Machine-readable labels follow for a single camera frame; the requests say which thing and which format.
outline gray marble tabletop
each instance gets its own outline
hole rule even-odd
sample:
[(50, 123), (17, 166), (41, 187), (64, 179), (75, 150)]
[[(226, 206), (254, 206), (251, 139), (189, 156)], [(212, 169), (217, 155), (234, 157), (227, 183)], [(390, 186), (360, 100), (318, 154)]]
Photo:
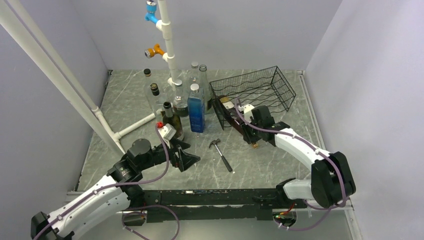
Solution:
[[(253, 72), (244, 70), (208, 70), (208, 80), (224, 79), (232, 76)], [(296, 92), (296, 98), (289, 111), (273, 114), (276, 122), (289, 124), (299, 135), (319, 145), (316, 129), (311, 118), (306, 96), (302, 89), (296, 71), (282, 71)], [(180, 79), (187, 77), (187, 71), (180, 71)], [(166, 93), (172, 91), (166, 83), (168, 70), (151, 70), (154, 79)], [(106, 89), (101, 109), (104, 117), (114, 132), (123, 130), (151, 113), (144, 96), (143, 87), (146, 79), (142, 70), (114, 70)], [(288, 178), (305, 179), (310, 172), (293, 156), (284, 150), (273, 147), (264, 141), (259, 141), (259, 147), (252, 148), (243, 141), (243, 137), (233, 128), (222, 130), (215, 114), (206, 115), (204, 133), (191, 132), (189, 120), (183, 119), (184, 141), (191, 144), (186, 151), (201, 157), (201, 160), (185, 172), (170, 167), (167, 174), (160, 180), (142, 185), (146, 190), (186, 190), (186, 189), (244, 189), (244, 188), (274, 188)], [(160, 141), (155, 134), (155, 121), (152, 120), (134, 130), (121, 139), (121, 144), (127, 150), (132, 143), (140, 138), (148, 139), (152, 146)], [(233, 168), (228, 172), (215, 148), (209, 149), (212, 140), (221, 139), (219, 148)], [(85, 191), (94, 185), (114, 163), (120, 160), (107, 148), (97, 134), (93, 134), (85, 163), (77, 187)], [(160, 175), (165, 164), (157, 165), (143, 171), (143, 179), (150, 180)]]

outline black wire rack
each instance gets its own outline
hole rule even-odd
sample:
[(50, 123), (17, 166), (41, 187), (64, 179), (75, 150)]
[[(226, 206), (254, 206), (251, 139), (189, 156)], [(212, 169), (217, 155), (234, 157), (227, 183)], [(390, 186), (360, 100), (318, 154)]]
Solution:
[(223, 96), (228, 97), (234, 104), (234, 99), (239, 97), (243, 105), (265, 105), (271, 114), (288, 111), (296, 97), (295, 91), (278, 66), (211, 81), (209, 84), (214, 97), (213, 108), (222, 129), (231, 127), (225, 120), (223, 108), (219, 103), (219, 98)]

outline blue valve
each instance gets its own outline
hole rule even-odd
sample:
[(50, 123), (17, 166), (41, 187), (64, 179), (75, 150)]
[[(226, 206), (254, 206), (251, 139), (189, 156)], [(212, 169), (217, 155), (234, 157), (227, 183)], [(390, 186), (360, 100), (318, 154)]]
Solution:
[(146, 1), (147, 13), (146, 13), (146, 15), (144, 17), (144, 19), (146, 21), (151, 21), (154, 24), (156, 24), (158, 22), (158, 19), (155, 16), (156, 8), (157, 8), (157, 3), (156, 2), (154, 2), (153, 0)]

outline blue bottle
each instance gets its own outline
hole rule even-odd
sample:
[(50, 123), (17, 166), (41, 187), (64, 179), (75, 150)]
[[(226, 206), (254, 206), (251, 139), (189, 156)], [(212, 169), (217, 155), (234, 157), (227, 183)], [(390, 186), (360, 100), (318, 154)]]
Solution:
[(204, 90), (199, 85), (193, 83), (190, 86), (188, 96), (188, 117), (190, 118), (190, 128), (192, 132), (203, 133), (205, 130), (205, 97)]

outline hammer head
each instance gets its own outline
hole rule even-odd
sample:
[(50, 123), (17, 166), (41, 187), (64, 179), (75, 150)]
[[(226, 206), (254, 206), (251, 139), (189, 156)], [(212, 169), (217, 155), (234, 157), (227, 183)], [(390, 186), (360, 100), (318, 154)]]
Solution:
[(217, 145), (220, 142), (221, 142), (221, 140), (219, 138), (216, 139), (216, 140), (211, 141), (210, 144), (209, 144), (209, 148), (211, 148), (211, 146), (213, 146), (213, 145)]

